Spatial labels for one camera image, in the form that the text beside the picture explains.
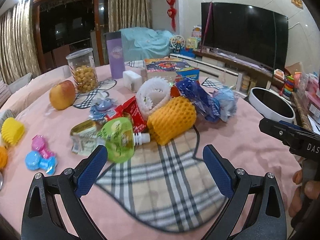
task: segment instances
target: jar lid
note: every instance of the jar lid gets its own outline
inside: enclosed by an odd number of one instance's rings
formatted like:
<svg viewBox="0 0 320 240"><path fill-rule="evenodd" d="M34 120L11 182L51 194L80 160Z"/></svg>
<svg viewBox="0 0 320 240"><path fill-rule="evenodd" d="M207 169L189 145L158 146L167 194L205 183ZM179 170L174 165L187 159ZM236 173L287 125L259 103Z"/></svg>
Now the jar lid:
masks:
<svg viewBox="0 0 320 240"><path fill-rule="evenodd" d="M90 52L92 52L93 49L92 48L87 48L87 49L81 49L81 50L78 50L76 52L73 52L69 55L66 56L66 59L69 60L69 59L73 59L73 58L76 58L76 57L81 57L81 56L84 56Z"/></svg>

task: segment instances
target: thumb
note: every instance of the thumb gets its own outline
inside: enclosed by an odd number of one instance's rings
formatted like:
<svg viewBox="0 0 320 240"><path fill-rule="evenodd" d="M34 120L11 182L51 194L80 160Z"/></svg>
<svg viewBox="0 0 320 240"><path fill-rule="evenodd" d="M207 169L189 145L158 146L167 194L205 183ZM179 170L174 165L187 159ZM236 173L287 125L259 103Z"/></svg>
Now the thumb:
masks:
<svg viewBox="0 0 320 240"><path fill-rule="evenodd" d="M320 194L320 181L308 181L304 188L304 193L310 199L317 199Z"/></svg>

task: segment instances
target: metal screw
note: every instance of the metal screw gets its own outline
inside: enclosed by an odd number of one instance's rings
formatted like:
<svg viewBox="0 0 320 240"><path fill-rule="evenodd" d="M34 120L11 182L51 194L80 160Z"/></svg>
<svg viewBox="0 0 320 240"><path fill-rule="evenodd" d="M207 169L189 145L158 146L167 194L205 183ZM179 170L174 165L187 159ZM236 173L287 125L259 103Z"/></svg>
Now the metal screw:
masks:
<svg viewBox="0 0 320 240"><path fill-rule="evenodd" d="M267 173L267 176L270 178L270 179L273 179L275 176L274 176L274 174L272 174L271 172L268 172Z"/></svg>
<svg viewBox="0 0 320 240"><path fill-rule="evenodd" d="M243 175L244 174L244 169L241 169L241 168L237 169L237 173L239 175Z"/></svg>
<svg viewBox="0 0 320 240"><path fill-rule="evenodd" d="M42 176L41 173L37 173L37 174L35 175L35 179L39 179L39 178L41 178L41 176Z"/></svg>
<svg viewBox="0 0 320 240"><path fill-rule="evenodd" d="M66 174L66 175L71 174L71 172L72 172L72 169L71 169L71 168L66 168L66 169L63 171L63 173Z"/></svg>

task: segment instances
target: white foam block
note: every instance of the white foam block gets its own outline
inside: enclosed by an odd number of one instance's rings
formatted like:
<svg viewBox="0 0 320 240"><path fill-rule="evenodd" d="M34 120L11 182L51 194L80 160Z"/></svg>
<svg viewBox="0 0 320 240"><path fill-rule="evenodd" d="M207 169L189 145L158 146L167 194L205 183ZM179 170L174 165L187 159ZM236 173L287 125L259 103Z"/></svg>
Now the white foam block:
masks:
<svg viewBox="0 0 320 240"><path fill-rule="evenodd" d="M131 70L124 71L123 72L123 83L127 89L136 93L138 91L138 89L143 84L142 76L140 76L139 74L137 74Z"/></svg>

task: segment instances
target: teal blanket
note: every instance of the teal blanket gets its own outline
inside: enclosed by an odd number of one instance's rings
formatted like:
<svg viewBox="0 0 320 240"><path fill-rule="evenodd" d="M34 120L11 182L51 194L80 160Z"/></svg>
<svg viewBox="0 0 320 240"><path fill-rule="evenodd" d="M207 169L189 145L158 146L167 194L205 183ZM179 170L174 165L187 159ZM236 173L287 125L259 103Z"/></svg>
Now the teal blanket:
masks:
<svg viewBox="0 0 320 240"><path fill-rule="evenodd" d="M169 31L154 31L148 28L134 27L120 29L124 61L169 56Z"/></svg>

